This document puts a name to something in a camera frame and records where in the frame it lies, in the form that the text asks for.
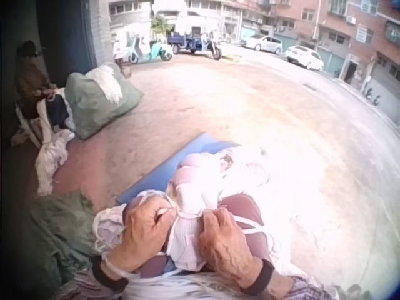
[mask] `hat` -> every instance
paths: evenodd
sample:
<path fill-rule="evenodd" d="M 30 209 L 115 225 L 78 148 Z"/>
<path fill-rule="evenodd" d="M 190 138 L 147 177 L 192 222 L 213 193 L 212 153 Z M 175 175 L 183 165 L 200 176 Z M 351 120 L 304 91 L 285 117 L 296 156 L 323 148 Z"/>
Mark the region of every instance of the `hat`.
<path fill-rule="evenodd" d="M 24 42 L 17 48 L 17 56 L 20 58 L 33 58 L 38 56 L 36 46 L 32 41 Z"/>

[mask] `tree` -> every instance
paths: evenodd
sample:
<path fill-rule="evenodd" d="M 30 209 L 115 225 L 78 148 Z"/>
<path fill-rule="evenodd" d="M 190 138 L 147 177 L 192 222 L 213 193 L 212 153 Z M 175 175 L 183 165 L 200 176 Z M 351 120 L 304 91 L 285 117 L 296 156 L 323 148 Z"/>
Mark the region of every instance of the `tree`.
<path fill-rule="evenodd" d="M 171 30 L 172 26 L 167 23 L 162 16 L 156 16 L 151 20 L 151 29 L 155 34 L 166 35 L 167 31 Z"/>

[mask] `air conditioner unit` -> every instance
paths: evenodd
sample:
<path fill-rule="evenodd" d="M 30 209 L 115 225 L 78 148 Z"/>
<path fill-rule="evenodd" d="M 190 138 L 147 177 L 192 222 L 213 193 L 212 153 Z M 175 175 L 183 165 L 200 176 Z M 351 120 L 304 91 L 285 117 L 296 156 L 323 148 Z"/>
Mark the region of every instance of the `air conditioner unit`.
<path fill-rule="evenodd" d="M 346 22 L 352 25 L 356 25 L 356 18 L 351 16 L 346 16 Z"/>

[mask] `dark green fabric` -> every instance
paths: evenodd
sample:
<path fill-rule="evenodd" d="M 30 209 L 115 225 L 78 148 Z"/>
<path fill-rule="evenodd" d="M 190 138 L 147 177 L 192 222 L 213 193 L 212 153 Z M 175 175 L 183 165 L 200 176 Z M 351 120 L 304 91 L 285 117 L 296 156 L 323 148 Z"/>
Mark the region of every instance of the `dark green fabric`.
<path fill-rule="evenodd" d="M 35 200 L 22 230 L 21 287 L 47 299 L 89 265 L 95 213 L 80 192 Z"/>
<path fill-rule="evenodd" d="M 107 64 L 114 69 L 114 77 L 121 86 L 122 99 L 118 104 L 107 100 L 103 90 L 92 79 L 80 73 L 68 76 L 65 96 L 68 101 L 76 134 L 87 139 L 117 117 L 135 108 L 143 93 L 127 81 L 116 64 Z"/>

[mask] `blue mat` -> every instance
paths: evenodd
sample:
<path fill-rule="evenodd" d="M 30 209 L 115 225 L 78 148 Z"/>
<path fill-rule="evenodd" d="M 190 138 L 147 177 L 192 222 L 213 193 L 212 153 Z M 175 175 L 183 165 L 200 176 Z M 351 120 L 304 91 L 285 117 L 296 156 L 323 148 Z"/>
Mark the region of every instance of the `blue mat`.
<path fill-rule="evenodd" d="M 140 192 L 143 192 L 147 189 L 165 191 L 169 180 L 175 173 L 177 165 L 188 154 L 201 152 L 216 154 L 222 149 L 236 145 L 237 144 L 234 142 L 218 141 L 204 132 L 186 144 L 177 153 L 172 155 L 154 170 L 152 170 L 144 178 L 140 179 L 137 183 L 131 186 L 127 191 L 117 198 L 117 202 L 119 204 L 129 203 Z"/>

